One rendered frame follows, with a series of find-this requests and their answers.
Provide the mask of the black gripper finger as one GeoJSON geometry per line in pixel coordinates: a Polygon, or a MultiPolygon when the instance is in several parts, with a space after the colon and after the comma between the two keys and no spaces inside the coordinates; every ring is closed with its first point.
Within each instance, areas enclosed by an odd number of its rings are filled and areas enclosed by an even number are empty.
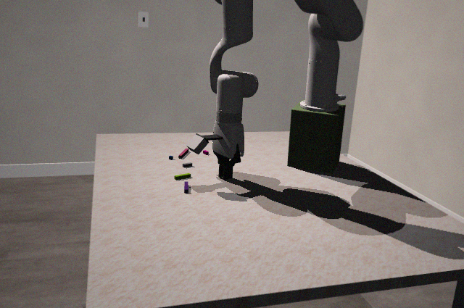
{"type": "Polygon", "coordinates": [[[217,156],[218,164],[219,164],[219,178],[223,177],[223,167],[225,167],[225,157],[213,151],[213,153],[217,156]]]}
{"type": "Polygon", "coordinates": [[[223,180],[231,179],[233,177],[233,166],[241,162],[239,144],[236,145],[236,153],[233,159],[225,157],[225,167],[223,167],[223,180]]]}

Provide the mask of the lime green rod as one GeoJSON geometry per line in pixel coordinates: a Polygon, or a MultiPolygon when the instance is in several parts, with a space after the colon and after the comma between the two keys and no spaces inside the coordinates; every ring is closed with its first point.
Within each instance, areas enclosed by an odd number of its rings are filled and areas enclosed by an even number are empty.
{"type": "Polygon", "coordinates": [[[190,177],[191,177],[190,173],[186,173],[186,174],[182,174],[182,175],[174,175],[175,180],[184,179],[184,178],[190,178],[190,177]]]}

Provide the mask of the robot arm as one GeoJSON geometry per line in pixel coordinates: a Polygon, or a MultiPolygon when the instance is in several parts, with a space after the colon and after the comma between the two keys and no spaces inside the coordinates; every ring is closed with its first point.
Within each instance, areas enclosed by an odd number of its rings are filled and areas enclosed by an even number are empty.
{"type": "MultiPolygon", "coordinates": [[[[250,72],[222,70],[221,61],[226,50],[252,39],[253,0],[216,2],[222,4],[223,38],[210,59],[210,86],[217,94],[215,119],[238,123],[242,121],[243,98],[255,95],[258,79],[250,72]]],[[[345,95],[336,93],[340,57],[338,41],[353,41],[360,36],[362,15],[354,0],[295,2],[303,12],[311,13],[306,96],[300,107],[315,112],[336,111],[339,109],[337,102],[346,99],[345,95]]]]}

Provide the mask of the pink rod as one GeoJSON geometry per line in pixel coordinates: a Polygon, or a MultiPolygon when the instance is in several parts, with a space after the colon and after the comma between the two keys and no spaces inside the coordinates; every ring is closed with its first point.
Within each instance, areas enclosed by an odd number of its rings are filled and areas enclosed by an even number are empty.
{"type": "Polygon", "coordinates": [[[179,155],[178,155],[178,158],[182,158],[186,153],[189,152],[189,149],[185,149],[183,152],[181,152],[179,155]]]}

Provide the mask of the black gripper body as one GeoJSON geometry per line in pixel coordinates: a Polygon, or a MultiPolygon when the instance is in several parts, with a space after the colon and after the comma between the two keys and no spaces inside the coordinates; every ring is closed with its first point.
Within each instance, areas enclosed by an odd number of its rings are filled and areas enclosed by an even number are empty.
{"type": "Polygon", "coordinates": [[[236,145],[239,144],[240,157],[244,155],[244,126],[241,122],[223,123],[215,120],[213,135],[215,134],[222,136],[223,139],[212,140],[214,152],[233,159],[236,145]]]}

